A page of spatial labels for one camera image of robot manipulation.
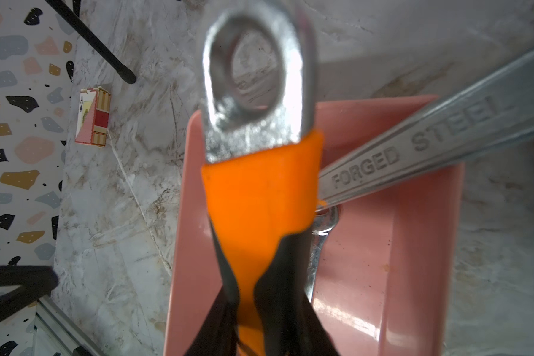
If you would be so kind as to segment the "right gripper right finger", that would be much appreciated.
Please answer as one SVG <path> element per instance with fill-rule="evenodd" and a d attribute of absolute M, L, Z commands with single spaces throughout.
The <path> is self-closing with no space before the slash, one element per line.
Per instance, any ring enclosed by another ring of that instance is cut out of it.
<path fill-rule="evenodd" d="M 338 354 L 293 274 L 270 271 L 266 284 L 267 355 Z"/>

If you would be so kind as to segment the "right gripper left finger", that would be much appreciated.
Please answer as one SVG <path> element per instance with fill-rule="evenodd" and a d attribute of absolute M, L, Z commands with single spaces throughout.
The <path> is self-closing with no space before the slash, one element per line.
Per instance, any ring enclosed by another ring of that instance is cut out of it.
<path fill-rule="evenodd" d="M 221 289 L 184 356 L 236 356 L 239 342 L 237 307 L 228 302 Z"/>

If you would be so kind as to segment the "large silver adjustable wrench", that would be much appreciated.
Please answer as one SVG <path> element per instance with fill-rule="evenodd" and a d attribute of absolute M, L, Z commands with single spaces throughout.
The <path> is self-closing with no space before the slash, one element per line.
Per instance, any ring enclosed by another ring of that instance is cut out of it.
<path fill-rule="evenodd" d="M 531 139 L 534 48 L 324 168 L 317 210 Z"/>

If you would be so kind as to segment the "pink plastic storage box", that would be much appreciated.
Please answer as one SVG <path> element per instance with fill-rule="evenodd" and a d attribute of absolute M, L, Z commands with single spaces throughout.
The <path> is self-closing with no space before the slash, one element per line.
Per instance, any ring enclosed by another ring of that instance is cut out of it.
<path fill-rule="evenodd" d="M 321 102 L 320 164 L 367 143 L 433 96 Z M 188 122 L 166 355 L 184 355 L 222 289 L 201 175 L 200 112 Z M 444 337 L 464 166 L 340 205 L 310 303 L 337 355 L 439 355 Z"/>

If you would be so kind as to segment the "orange handled adjustable wrench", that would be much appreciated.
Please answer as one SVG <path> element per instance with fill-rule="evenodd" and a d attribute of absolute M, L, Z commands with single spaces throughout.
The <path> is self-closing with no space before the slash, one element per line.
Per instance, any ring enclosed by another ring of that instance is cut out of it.
<path fill-rule="evenodd" d="M 280 84 L 247 106 L 231 74 L 247 30 L 270 43 Z M 237 354 L 266 354 L 266 274 L 305 288 L 323 135 L 314 127 L 316 44 L 296 1 L 211 1 L 198 38 L 206 162 L 201 170 L 214 250 L 237 307 Z"/>

